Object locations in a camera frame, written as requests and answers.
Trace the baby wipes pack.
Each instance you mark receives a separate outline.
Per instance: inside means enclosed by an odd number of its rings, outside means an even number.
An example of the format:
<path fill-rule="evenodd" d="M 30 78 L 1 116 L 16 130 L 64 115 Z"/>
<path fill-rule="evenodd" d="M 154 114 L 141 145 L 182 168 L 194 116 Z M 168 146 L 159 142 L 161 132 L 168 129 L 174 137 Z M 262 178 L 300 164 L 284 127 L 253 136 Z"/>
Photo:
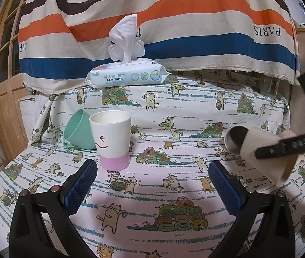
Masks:
<path fill-rule="evenodd" d="M 146 58 L 145 44 L 137 39 L 137 15 L 123 17 L 109 31 L 107 51 L 112 63 L 90 70 L 85 83 L 93 88 L 162 84 L 169 72 L 155 60 Z"/>

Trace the green plastic cup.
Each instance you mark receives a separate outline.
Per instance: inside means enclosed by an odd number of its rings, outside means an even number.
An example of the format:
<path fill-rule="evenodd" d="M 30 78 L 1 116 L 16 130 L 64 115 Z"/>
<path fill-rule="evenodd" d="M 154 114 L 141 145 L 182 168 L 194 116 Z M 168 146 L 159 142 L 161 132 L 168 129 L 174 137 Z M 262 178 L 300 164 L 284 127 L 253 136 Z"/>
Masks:
<path fill-rule="evenodd" d="M 84 150 L 95 149 L 89 118 L 90 115 L 83 109 L 79 109 L 70 118 L 63 133 L 65 146 L 76 146 Z"/>

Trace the white and pink smiley cup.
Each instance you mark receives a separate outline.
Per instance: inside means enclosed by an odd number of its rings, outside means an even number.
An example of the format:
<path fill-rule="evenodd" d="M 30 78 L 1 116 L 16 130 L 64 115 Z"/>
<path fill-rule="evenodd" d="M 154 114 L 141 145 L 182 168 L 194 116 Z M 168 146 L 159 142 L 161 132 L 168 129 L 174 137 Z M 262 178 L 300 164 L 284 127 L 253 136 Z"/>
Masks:
<path fill-rule="evenodd" d="M 90 116 L 92 137 L 101 166 L 121 171 L 130 163 L 131 115 L 122 110 L 97 112 Z"/>

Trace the wooden door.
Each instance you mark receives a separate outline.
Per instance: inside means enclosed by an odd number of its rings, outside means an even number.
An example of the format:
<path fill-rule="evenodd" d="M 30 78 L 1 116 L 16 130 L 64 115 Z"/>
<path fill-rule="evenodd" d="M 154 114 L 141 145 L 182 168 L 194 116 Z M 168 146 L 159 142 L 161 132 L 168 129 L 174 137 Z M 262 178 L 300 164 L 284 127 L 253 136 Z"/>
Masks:
<path fill-rule="evenodd" d="M 28 95 L 19 62 L 19 23 L 26 0 L 1 0 L 0 10 L 0 158 L 12 161 L 28 140 L 20 99 Z"/>

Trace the striped hermes paris cloth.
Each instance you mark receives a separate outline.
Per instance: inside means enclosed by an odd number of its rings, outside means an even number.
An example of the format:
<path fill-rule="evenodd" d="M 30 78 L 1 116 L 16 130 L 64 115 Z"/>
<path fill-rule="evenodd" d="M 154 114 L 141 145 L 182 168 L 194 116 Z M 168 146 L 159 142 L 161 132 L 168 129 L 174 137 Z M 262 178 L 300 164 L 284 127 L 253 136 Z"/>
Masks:
<path fill-rule="evenodd" d="M 285 0 L 27 0 L 18 30 L 24 85 L 45 94 L 111 61 L 110 30 L 136 15 L 145 56 L 169 71 L 258 72 L 294 84 L 295 29 Z"/>

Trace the cat pattern table cloth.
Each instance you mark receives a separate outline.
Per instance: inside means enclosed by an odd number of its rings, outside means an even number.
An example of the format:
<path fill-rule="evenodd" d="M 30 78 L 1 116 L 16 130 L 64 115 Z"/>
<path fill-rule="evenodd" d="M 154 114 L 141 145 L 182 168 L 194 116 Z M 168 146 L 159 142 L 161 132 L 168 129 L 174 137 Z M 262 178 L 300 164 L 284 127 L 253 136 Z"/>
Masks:
<path fill-rule="evenodd" d="M 8 246 L 20 191 L 61 185 L 95 150 L 66 147 L 63 135 L 78 110 L 131 114 L 130 165 L 100 168 L 78 212 L 75 229 L 100 257 L 207 257 L 234 222 L 208 177 L 219 160 L 245 186 L 277 187 L 224 146 L 239 122 L 280 134 L 291 117 L 281 95 L 257 92 L 257 79 L 232 72 L 169 76 L 153 86 L 80 88 L 36 98 L 39 120 L 29 146 L 0 172 L 0 250 Z"/>

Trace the beige square cup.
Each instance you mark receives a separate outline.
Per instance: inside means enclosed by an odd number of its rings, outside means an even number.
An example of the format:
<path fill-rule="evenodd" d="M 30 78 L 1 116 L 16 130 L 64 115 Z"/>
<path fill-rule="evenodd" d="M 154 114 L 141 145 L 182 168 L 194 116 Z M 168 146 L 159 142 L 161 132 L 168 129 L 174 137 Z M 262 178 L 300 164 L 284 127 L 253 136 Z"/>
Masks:
<path fill-rule="evenodd" d="M 246 163 L 265 177 L 273 184 L 281 186 L 284 184 L 293 167 L 297 164 L 299 155 L 289 155 L 286 157 L 256 159 L 255 151 L 260 147 L 272 146 L 277 144 L 282 138 L 257 127 L 252 127 L 246 134 L 240 155 Z"/>

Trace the grey cylindrical cup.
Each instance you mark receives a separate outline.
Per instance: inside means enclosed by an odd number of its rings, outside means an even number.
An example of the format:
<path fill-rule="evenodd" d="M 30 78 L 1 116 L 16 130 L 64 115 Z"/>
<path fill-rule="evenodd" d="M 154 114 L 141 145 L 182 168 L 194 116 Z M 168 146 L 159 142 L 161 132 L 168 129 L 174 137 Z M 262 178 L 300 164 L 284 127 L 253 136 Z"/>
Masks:
<path fill-rule="evenodd" d="M 240 155 L 248 131 L 249 128 L 242 125 L 231 127 L 224 137 L 224 144 L 227 151 L 234 155 Z"/>

